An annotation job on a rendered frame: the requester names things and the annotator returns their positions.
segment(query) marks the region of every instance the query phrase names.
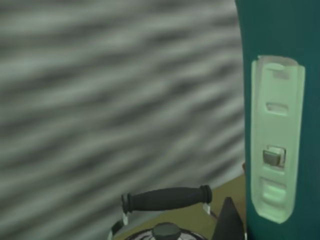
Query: handle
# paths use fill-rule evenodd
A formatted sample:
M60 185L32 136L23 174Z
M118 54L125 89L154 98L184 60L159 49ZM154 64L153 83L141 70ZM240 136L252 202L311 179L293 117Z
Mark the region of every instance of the handle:
M122 195L124 213L133 211L165 211L185 208L198 203L211 203L212 192L208 185L199 188L175 187L147 191L137 195Z

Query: teal plastic surface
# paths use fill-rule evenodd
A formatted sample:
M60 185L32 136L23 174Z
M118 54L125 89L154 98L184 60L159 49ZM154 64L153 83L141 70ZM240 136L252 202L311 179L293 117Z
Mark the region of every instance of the teal plastic surface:
M236 0L244 64L246 210L248 240L320 240L320 1ZM277 224L251 202L251 64L282 56L305 67L295 207Z

